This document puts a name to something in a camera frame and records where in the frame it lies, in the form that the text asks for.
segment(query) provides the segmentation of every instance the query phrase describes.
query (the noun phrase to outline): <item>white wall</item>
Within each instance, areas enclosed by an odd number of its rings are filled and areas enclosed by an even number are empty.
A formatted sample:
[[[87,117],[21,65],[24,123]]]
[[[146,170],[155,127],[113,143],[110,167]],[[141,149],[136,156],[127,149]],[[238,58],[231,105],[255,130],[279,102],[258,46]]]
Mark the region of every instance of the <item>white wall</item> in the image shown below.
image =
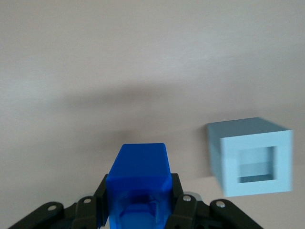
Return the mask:
[[[303,0],[0,1],[0,227],[94,192],[123,143],[221,198],[203,126],[261,116],[295,130],[294,190],[230,200],[303,228],[304,87]]]

